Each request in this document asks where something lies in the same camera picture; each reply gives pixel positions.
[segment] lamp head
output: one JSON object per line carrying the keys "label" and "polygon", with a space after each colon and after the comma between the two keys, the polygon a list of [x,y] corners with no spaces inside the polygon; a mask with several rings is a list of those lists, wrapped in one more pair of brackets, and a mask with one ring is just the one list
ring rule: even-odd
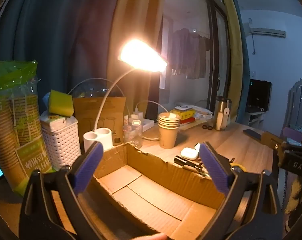
{"label": "lamp head", "polygon": [[119,59],[134,68],[152,72],[163,72],[167,66],[159,53],[138,39],[124,45]]}

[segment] corrugated cardboard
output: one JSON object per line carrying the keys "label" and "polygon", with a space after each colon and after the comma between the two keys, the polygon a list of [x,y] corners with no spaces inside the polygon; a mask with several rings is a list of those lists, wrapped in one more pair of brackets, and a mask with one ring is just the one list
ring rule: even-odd
{"label": "corrugated cardboard", "polygon": [[97,188],[146,234],[194,240],[224,200],[211,180],[130,144],[104,153]]}
{"label": "corrugated cardboard", "polygon": [[[103,98],[73,98],[75,118],[78,120],[80,144],[83,135],[92,131]],[[123,143],[123,111],[126,98],[108,97],[98,122],[98,128],[106,127],[112,131],[113,145]]]}

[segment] white plastic basket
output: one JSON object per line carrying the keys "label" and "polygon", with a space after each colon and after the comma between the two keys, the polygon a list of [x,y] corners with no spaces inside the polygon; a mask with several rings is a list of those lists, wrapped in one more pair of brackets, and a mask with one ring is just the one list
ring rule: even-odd
{"label": "white plastic basket", "polygon": [[65,165],[72,165],[81,155],[78,121],[66,126],[63,129],[50,132],[42,128],[48,155],[55,170]]}

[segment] desk lamp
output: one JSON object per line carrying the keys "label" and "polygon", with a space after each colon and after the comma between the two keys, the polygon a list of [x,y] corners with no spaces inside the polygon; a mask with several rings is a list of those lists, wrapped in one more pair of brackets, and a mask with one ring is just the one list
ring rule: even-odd
{"label": "desk lamp", "polygon": [[83,135],[85,151],[87,151],[87,149],[94,141],[101,142],[105,151],[112,148],[113,146],[112,131],[105,127],[97,129],[97,126],[107,97],[109,96],[111,90],[119,82],[119,80],[135,69],[142,69],[151,72],[162,72],[167,66],[167,62],[160,56],[158,52],[138,39],[130,40],[123,46],[119,55],[119,60],[129,64],[133,68],[130,68],[128,71],[119,76],[105,94],[94,123],[94,130]]}

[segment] dark blue curtain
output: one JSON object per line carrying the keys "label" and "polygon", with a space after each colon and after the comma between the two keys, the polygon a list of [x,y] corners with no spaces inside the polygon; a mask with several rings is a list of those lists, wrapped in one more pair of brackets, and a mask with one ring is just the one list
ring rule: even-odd
{"label": "dark blue curtain", "polygon": [[68,92],[106,78],[117,0],[9,0],[0,23],[0,60],[38,61],[39,107],[51,89]]}
{"label": "dark blue curtain", "polygon": [[245,31],[241,18],[240,7],[238,6],[238,0],[233,0],[233,1],[235,4],[236,12],[238,14],[238,22],[240,24],[242,49],[243,49],[242,92],[241,92],[240,103],[238,106],[238,116],[236,118],[236,122],[242,123],[245,113],[245,108],[246,108],[247,97],[249,94],[249,88],[250,88],[250,63],[249,63],[249,54],[247,51],[246,36],[245,36]]}

